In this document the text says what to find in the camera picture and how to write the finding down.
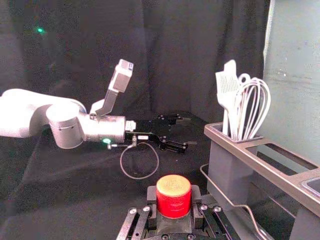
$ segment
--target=slotted spatula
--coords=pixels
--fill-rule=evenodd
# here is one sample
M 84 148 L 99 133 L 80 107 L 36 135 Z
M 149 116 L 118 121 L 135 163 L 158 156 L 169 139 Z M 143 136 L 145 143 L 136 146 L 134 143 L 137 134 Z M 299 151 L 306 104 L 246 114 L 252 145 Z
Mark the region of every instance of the slotted spatula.
M 235 103 L 240 83 L 236 75 L 224 71 L 216 72 L 215 78 L 218 103 L 228 112 L 231 138 L 237 140 L 239 124 L 237 121 L 238 116 L 235 112 Z
M 237 64 L 236 64 L 236 61 L 234 59 L 232 59 L 232 60 L 226 62 L 224 64 L 223 71 L 228 73 L 228 74 L 237 76 Z M 228 120 L 228 112 L 227 112 L 227 110 L 224 110 L 224 113 L 223 113 L 222 133 L 224 135 L 228 135 L 229 134 L 229 120 Z

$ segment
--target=white wall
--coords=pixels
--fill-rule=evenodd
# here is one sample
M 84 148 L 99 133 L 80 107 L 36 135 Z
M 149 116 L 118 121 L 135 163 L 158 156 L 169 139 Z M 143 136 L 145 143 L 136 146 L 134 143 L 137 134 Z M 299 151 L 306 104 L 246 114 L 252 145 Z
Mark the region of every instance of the white wall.
M 260 133 L 320 164 L 320 0 L 275 0 Z

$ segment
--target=red can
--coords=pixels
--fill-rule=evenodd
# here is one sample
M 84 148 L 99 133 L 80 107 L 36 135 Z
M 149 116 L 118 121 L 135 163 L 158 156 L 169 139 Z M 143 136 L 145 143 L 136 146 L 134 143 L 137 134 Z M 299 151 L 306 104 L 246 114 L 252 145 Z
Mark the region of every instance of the red can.
M 156 183 L 158 211 L 167 218 L 187 215 L 191 208 L 191 184 L 180 175 L 163 176 Z

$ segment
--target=gold lid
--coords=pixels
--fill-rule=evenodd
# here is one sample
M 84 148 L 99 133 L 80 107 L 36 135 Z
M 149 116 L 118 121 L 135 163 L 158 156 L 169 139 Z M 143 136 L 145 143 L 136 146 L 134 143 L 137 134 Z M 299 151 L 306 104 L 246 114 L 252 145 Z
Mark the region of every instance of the gold lid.
M 179 197 L 187 194 L 191 190 L 188 179 L 180 175 L 163 176 L 156 183 L 156 189 L 168 197 Z

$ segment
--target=cable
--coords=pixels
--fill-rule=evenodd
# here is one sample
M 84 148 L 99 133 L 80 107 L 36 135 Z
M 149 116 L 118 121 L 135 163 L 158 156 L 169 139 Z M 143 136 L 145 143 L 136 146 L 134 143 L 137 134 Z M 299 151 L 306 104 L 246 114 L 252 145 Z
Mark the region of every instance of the cable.
M 148 175 L 146 175 L 146 176 L 135 177 L 135 176 L 131 176 L 130 174 L 128 174 L 128 173 L 126 172 L 126 170 L 124 169 L 124 166 L 122 165 L 122 158 L 123 158 L 125 152 L 132 148 L 132 145 L 128 146 L 128 147 L 127 147 L 125 150 L 123 150 L 123 152 L 121 153 L 121 156 L 120 156 L 120 167 L 121 167 L 122 172 L 123 172 L 127 177 L 129 177 L 129 178 L 131 178 L 131 179 L 134 179 L 134 180 L 142 180 L 142 179 L 149 178 L 149 177 L 151 177 L 153 174 L 155 174 L 155 172 L 156 172 L 156 171 L 158 170 L 158 168 L 159 168 L 159 162 L 160 162 L 160 161 L 159 161 L 159 155 L 158 155 L 158 153 L 156 152 L 156 150 L 154 149 L 154 147 L 151 146 L 149 143 L 146 143 L 146 142 L 140 142 L 138 145 L 140 145 L 140 144 L 145 144 L 145 145 L 149 146 L 149 147 L 152 149 L 152 151 L 154 152 L 154 154 L 155 154 L 155 156 L 156 156 L 156 167 L 155 167 L 155 169 L 153 170 L 153 172 L 151 172 L 150 174 L 148 174 Z

